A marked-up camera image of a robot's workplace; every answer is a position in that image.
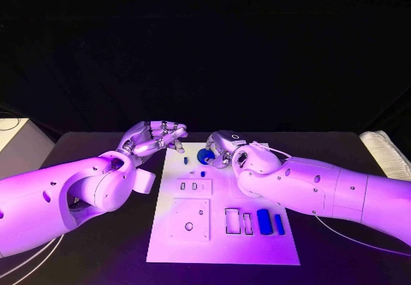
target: black curtain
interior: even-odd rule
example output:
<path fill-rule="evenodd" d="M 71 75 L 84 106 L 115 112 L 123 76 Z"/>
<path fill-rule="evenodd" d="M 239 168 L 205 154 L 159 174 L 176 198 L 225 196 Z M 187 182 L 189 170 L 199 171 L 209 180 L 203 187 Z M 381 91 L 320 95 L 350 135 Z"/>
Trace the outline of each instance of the black curtain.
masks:
<path fill-rule="evenodd" d="M 384 129 L 411 149 L 408 7 L 13 1 L 0 107 L 55 137 L 166 119 L 209 132 Z"/>

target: robotic hand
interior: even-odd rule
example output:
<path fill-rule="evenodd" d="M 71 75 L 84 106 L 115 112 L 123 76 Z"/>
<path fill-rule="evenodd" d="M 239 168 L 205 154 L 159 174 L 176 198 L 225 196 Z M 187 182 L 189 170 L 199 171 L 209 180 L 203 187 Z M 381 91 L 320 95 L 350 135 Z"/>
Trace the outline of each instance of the robotic hand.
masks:
<path fill-rule="evenodd" d="M 131 190 L 147 194 L 154 174 L 137 167 L 163 148 L 185 152 L 186 126 L 140 122 L 115 151 L 0 180 L 0 257 L 37 247 L 124 204 Z M 76 203 L 68 204 L 68 194 Z"/>
<path fill-rule="evenodd" d="M 411 245 L 411 182 L 353 172 L 317 160 L 290 157 L 232 131 L 213 132 L 202 163 L 232 165 L 238 188 L 286 208 L 320 217 L 345 219 L 395 236 Z M 270 150 L 288 158 L 280 160 Z"/>

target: cable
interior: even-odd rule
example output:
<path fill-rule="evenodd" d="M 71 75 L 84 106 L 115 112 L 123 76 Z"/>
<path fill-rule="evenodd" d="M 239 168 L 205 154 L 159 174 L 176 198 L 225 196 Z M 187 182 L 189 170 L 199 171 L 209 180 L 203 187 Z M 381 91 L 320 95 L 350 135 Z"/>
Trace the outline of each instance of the cable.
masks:
<path fill-rule="evenodd" d="M 273 151 L 275 151 L 277 153 L 281 153 L 287 158 L 290 158 L 291 157 L 291 155 L 288 155 L 288 153 L 284 153 L 283 151 L 280 151 L 280 150 L 275 150 L 274 148 L 271 148 L 271 147 L 267 147 L 265 145 L 262 145 L 261 143 L 258 143 L 258 142 L 252 142 L 252 144 L 255 144 L 255 145 L 258 145 L 260 147 L 264 147 L 265 149 L 268 149 L 268 150 L 273 150 Z"/>
<path fill-rule="evenodd" d="M 386 252 L 391 252 L 392 254 L 399 254 L 399 255 L 405 255 L 407 257 L 411 257 L 411 254 L 405 254 L 404 252 L 398 252 L 398 251 L 392 251 L 389 249 L 385 249 L 385 248 L 378 248 L 376 246 L 373 245 L 369 245 L 363 242 L 359 242 L 358 240 L 352 239 L 350 237 L 345 236 L 342 233 L 339 233 L 336 230 L 333 230 L 329 225 L 322 221 L 322 219 L 316 216 L 317 220 L 322 222 L 322 224 L 327 227 L 329 230 L 332 230 L 337 235 L 343 236 L 346 239 L 352 240 L 353 242 L 358 242 L 361 245 L 366 245 L 369 246 L 371 248 L 373 249 L 379 249 L 381 251 L 386 251 Z"/>
<path fill-rule="evenodd" d="M 45 247 L 36 252 L 36 254 L 23 262 L 20 263 L 20 265 L 17 265 L 12 270 L 9 270 L 4 274 L 0 275 L 0 278 L 3 278 L 6 275 L 9 275 L 14 270 L 17 270 L 43 251 L 45 249 L 49 247 L 49 245 L 53 243 L 56 239 L 53 239 L 46 245 Z"/>
<path fill-rule="evenodd" d="M 16 124 L 16 126 L 10 127 L 9 129 L 0 129 L 0 131 L 9 131 L 9 130 L 14 129 L 14 128 L 19 126 L 20 119 L 17 118 L 17 116 L 14 116 L 14 115 L 13 115 L 12 113 L 9 113 L 9 112 L 0 112 L 0 113 L 12 115 L 12 116 L 17 119 L 17 124 Z"/>
<path fill-rule="evenodd" d="M 63 236 L 65 236 L 65 235 L 61 236 L 61 239 L 58 240 L 58 243 L 56 243 L 56 245 L 55 245 L 52 251 L 49 252 L 49 255 L 45 257 L 43 261 L 39 263 L 39 265 L 35 267 L 35 269 L 19 279 L 19 281 L 13 283 L 13 285 L 16 285 L 17 283 L 20 283 L 20 282 L 27 278 L 27 276 L 36 271 L 36 269 L 42 266 L 42 264 L 43 264 L 45 261 L 48 260 L 49 256 L 52 255 L 53 251 L 56 250 L 58 245 L 61 244 L 61 241 L 62 241 L 62 237 L 63 237 Z"/>

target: white cable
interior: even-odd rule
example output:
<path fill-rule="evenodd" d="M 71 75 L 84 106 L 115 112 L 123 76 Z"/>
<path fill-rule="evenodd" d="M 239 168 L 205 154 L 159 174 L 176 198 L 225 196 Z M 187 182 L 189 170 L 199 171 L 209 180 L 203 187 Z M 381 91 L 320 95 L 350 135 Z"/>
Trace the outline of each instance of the white cable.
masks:
<path fill-rule="evenodd" d="M 23 262 L 20 263 L 20 265 L 17 265 L 12 270 L 9 270 L 4 274 L 0 275 L 0 278 L 3 278 L 6 275 L 9 275 L 14 270 L 17 270 L 43 251 L 45 249 L 49 247 L 49 245 L 53 243 L 56 239 L 53 239 L 46 245 L 45 247 L 36 252 L 36 254 Z"/>
<path fill-rule="evenodd" d="M 52 255 L 53 251 L 56 250 L 58 245 L 59 245 L 59 243 L 61 243 L 61 241 L 62 241 L 62 237 L 63 237 L 63 236 L 65 236 L 65 235 L 61 236 L 61 239 L 58 240 L 58 243 L 56 243 L 56 245 L 55 245 L 52 251 L 49 252 L 49 255 L 45 257 L 43 261 L 40 262 L 40 264 L 39 264 L 39 265 L 35 267 L 35 269 L 19 279 L 19 281 L 13 283 L 13 285 L 16 285 L 17 283 L 20 283 L 20 282 L 23 281 L 23 279 L 26 279 L 27 276 L 29 276 L 29 275 L 36 271 L 36 269 L 42 266 L 42 264 L 43 264 L 45 261 L 48 260 L 49 256 Z"/>
<path fill-rule="evenodd" d="M 280 151 L 280 150 L 275 150 L 274 148 L 271 148 L 271 147 L 267 147 L 265 145 L 262 145 L 261 143 L 258 143 L 258 142 L 252 142 L 254 144 L 257 144 L 260 147 L 264 147 L 265 149 L 268 149 L 268 150 L 273 150 L 273 151 L 275 151 L 275 152 L 278 152 L 278 153 L 281 153 L 287 158 L 290 158 L 291 157 L 291 155 L 288 155 L 288 153 L 284 153 L 283 151 Z"/>
<path fill-rule="evenodd" d="M 379 249 L 381 251 L 386 251 L 386 252 L 391 252 L 392 254 L 399 254 L 399 255 L 405 255 L 407 257 L 411 257 L 411 254 L 405 254 L 404 252 L 398 252 L 398 251 L 392 251 L 389 249 L 385 249 L 385 248 L 378 248 L 376 246 L 373 245 L 369 245 L 363 242 L 359 242 L 358 240 L 352 239 L 350 237 L 345 236 L 342 233 L 339 233 L 336 230 L 333 230 L 329 225 L 322 221 L 322 219 L 316 216 L 317 220 L 322 222 L 322 224 L 327 227 L 329 230 L 332 230 L 337 235 L 343 236 L 346 239 L 352 240 L 353 242 L 358 242 L 361 245 L 366 245 L 369 246 L 371 248 L 373 249 Z"/>

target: robotic arm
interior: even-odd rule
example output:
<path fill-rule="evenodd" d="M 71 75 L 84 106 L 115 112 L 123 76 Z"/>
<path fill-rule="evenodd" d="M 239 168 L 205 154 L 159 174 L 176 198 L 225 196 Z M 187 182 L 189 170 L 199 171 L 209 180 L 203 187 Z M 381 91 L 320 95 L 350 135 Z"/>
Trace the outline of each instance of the robotic arm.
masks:
<path fill-rule="evenodd" d="M 219 156 L 209 155 L 203 163 L 219 169 L 232 165 L 247 196 L 265 197 L 300 213 L 365 224 L 411 245 L 411 182 L 300 157 L 280 160 L 273 149 L 247 144 L 232 131 L 213 132 L 206 150 L 212 144 Z"/>
<path fill-rule="evenodd" d="M 131 190 L 150 193 L 154 174 L 138 169 L 169 147 L 185 152 L 186 126 L 140 122 L 115 151 L 0 180 L 0 258 L 37 247 L 92 217 L 117 210 Z M 68 194 L 76 203 L 68 204 Z"/>

